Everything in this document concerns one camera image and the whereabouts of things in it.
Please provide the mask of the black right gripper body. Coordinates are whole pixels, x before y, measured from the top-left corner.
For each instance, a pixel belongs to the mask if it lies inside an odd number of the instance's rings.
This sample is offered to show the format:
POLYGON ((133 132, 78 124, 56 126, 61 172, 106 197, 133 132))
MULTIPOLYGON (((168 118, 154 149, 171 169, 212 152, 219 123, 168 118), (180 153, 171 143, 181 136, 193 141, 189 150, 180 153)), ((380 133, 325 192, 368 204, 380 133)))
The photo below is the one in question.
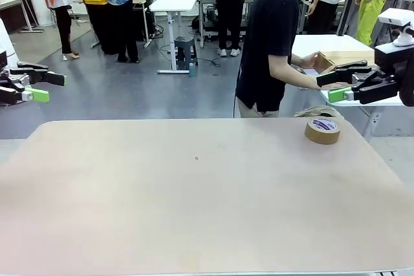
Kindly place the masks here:
POLYGON ((397 47, 393 43, 374 49, 375 64, 387 76, 393 76, 402 103, 414 107, 414 45, 397 47))

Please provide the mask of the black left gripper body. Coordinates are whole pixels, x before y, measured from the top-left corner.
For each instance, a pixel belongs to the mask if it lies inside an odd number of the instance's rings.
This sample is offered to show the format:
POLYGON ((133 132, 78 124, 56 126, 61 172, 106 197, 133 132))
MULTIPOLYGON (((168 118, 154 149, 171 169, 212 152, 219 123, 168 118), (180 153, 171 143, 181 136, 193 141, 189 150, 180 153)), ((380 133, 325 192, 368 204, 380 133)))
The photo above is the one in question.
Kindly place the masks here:
POLYGON ((0 49, 0 87, 25 89, 29 86, 28 75, 13 75, 8 68, 6 50, 0 49))

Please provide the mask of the person's right forearm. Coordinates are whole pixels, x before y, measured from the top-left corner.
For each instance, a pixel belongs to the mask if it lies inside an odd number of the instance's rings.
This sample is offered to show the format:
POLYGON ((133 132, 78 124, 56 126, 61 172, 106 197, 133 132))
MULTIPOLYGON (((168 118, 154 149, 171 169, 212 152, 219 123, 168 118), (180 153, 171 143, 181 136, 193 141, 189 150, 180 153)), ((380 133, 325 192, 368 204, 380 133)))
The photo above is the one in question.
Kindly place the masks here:
POLYGON ((300 73, 295 69, 289 70, 284 78, 284 82, 305 89, 320 90, 315 77, 300 73))

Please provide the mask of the person's right hand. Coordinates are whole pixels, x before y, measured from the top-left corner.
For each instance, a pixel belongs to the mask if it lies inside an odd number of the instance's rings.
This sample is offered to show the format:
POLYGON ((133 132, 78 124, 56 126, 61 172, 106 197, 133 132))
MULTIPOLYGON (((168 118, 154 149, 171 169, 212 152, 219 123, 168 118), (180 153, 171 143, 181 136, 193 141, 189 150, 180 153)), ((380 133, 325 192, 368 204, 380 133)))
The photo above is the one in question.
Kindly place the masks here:
POLYGON ((344 82, 336 82, 336 83, 324 85, 320 87, 320 90, 330 91, 330 90, 336 90, 336 89, 343 89, 347 87, 350 87, 350 84, 344 83, 344 82))

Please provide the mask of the khaki cloth bundle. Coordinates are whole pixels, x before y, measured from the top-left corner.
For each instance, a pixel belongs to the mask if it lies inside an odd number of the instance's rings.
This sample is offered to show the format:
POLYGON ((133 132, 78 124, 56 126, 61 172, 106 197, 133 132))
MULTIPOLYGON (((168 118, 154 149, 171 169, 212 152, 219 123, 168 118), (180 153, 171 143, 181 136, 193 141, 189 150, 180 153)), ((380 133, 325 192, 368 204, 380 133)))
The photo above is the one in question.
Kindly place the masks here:
POLYGON ((310 118, 315 116, 322 116, 327 118, 343 118, 343 116, 333 107, 328 105, 320 105, 311 107, 294 114, 295 118, 310 118))

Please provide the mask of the brown packing tape roll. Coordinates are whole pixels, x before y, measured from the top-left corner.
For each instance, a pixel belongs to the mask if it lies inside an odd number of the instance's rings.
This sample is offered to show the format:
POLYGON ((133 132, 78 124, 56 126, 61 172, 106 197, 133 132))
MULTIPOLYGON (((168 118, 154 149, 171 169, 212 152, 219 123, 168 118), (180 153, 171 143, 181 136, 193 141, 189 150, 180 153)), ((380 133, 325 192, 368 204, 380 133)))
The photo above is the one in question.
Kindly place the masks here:
POLYGON ((336 118, 315 116, 308 119, 305 136, 312 142, 322 145, 332 145, 340 137, 340 123, 336 118))

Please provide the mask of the white side table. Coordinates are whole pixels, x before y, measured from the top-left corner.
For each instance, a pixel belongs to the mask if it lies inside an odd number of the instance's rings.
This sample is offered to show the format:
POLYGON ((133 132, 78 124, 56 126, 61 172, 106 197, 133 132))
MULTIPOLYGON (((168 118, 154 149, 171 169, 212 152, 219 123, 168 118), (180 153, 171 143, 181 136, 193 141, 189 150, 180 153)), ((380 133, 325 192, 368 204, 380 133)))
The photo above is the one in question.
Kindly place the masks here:
MULTIPOLYGON (((374 60, 374 50, 350 36, 296 36, 293 46, 295 55, 303 57, 315 52, 322 52, 339 65, 351 61, 340 60, 342 54, 352 55, 355 60, 366 59, 370 65, 374 60)), ((293 116, 306 108, 328 104, 327 92, 288 86, 283 104, 284 115, 293 116)), ((368 105, 357 101, 339 101, 331 106, 352 123, 366 140, 374 136, 414 137, 414 108, 404 106, 398 96, 368 105)))

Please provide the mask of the black tripod stand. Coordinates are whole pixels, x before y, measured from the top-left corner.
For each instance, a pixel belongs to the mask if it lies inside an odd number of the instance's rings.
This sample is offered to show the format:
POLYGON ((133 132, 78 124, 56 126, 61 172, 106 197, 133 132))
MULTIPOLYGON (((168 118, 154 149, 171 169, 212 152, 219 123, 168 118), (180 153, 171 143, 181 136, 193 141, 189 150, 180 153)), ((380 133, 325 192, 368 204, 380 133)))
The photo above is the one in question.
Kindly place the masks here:
POLYGON ((351 9, 352 0, 345 0, 343 11, 340 17, 340 22, 336 31, 337 36, 343 36, 345 34, 345 28, 347 26, 348 16, 351 9))

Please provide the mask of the person in black polo shirt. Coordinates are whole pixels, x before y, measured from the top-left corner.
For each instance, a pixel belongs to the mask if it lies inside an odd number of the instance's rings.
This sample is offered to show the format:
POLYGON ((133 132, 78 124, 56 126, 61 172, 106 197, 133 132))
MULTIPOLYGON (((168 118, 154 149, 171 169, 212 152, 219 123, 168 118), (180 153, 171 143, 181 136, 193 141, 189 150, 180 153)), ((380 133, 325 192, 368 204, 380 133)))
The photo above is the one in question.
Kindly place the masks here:
POLYGON ((235 98, 242 118, 275 118, 285 94, 300 0, 254 0, 235 98))

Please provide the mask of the white office desk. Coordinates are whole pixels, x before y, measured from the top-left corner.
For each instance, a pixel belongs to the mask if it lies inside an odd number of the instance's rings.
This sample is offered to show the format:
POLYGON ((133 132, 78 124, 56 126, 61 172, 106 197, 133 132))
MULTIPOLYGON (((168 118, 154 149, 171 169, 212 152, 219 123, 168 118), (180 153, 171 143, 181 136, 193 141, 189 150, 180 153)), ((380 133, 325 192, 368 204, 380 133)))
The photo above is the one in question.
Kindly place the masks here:
POLYGON ((20 27, 15 32, 28 33, 28 34, 41 34, 44 33, 44 29, 41 28, 36 20, 36 17, 30 10, 28 0, 0 0, 0 12, 7 10, 12 7, 20 7, 24 20, 25 26, 20 27))

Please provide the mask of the grey-framed workbench with robot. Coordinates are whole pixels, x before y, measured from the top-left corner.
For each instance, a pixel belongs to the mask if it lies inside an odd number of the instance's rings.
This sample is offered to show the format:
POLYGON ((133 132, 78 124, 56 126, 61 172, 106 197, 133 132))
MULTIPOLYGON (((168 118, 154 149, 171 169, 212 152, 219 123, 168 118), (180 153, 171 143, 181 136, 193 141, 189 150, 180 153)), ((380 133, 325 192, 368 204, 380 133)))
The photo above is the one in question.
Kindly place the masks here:
POLYGON ((155 14, 151 11, 150 5, 153 0, 133 0, 133 10, 139 12, 138 38, 144 42, 144 48, 148 48, 156 35, 155 14))

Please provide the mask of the person dressed all black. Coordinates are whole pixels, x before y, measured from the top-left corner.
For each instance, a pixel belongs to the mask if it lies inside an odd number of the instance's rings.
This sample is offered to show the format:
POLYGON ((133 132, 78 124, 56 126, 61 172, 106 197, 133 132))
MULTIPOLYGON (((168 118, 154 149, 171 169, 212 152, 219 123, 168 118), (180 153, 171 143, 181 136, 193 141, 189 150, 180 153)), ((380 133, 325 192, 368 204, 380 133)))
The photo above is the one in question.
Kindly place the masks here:
POLYGON ((218 55, 236 57, 240 54, 240 31, 245 0, 215 0, 218 12, 218 55), (230 53, 226 52, 227 32, 231 33, 230 53))

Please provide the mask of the grey plastic stool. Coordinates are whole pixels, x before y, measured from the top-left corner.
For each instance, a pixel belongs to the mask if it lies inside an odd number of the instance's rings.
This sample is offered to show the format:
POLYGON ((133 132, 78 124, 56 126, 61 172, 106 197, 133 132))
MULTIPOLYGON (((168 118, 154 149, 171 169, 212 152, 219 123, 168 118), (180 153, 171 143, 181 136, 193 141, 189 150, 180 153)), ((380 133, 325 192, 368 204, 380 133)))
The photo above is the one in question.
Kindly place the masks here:
POLYGON ((178 70, 189 70, 190 65, 198 65, 197 49, 193 37, 176 37, 174 40, 178 70))

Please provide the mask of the white height-adjustable desk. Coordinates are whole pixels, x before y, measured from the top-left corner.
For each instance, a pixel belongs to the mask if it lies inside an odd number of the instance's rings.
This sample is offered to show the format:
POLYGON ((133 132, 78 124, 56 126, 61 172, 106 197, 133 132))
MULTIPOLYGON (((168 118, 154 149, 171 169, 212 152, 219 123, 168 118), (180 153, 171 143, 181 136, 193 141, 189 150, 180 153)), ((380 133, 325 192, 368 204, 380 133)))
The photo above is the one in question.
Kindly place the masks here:
POLYGON ((171 56, 171 69, 158 70, 158 74, 189 74, 189 70, 180 70, 177 67, 177 59, 175 55, 175 36, 173 33, 173 24, 175 22, 173 15, 178 16, 178 28, 181 31, 181 13, 190 11, 195 6, 196 0, 156 0, 149 6, 149 9, 154 12, 165 12, 168 17, 168 31, 169 31, 169 47, 171 56))

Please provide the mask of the wooden-top workbench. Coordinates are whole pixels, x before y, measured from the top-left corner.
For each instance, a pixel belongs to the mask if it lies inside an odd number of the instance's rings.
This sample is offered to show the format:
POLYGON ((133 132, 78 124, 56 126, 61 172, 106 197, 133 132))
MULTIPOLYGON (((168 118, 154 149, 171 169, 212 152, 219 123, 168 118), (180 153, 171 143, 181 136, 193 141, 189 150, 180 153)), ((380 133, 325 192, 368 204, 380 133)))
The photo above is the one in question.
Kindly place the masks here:
MULTIPOLYGON (((246 0, 243 5, 243 13, 241 18, 241 41, 244 40, 248 18, 250 15, 250 5, 254 0, 246 0)), ((212 42, 218 38, 218 11, 216 9, 215 0, 197 0, 199 9, 199 30, 198 39, 200 47, 204 48, 206 42, 212 42)))

